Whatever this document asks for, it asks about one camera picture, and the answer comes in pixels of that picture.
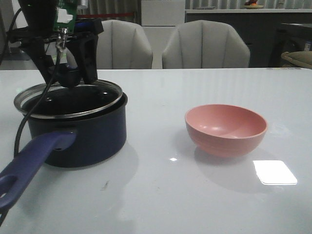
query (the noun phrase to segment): saucepan handle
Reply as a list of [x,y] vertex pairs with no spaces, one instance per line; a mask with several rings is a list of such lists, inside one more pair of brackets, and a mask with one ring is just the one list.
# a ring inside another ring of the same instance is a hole
[[0,213],[17,202],[49,154],[70,147],[75,138],[75,133],[52,132],[32,139],[0,173]]

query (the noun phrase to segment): chair backrest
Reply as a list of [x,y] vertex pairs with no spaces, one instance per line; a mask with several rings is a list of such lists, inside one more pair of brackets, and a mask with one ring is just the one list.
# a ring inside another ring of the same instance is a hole
[[206,20],[178,25],[162,53],[163,68],[245,68],[249,59],[232,26]]
[[102,22],[98,35],[98,69],[151,69],[153,53],[143,28],[120,20]]

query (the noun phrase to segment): white table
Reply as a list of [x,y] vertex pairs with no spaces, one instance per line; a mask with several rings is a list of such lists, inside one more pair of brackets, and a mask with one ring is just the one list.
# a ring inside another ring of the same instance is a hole
[[[43,165],[10,210],[4,234],[307,234],[312,230],[312,71],[203,69],[99,71],[129,97],[128,138],[83,169]],[[0,72],[0,169],[12,159],[21,114],[15,95],[38,71]],[[187,110],[239,105],[269,123],[239,158],[209,156],[190,140]],[[26,128],[22,145],[30,140]],[[281,160],[296,185],[264,185],[254,160]]]

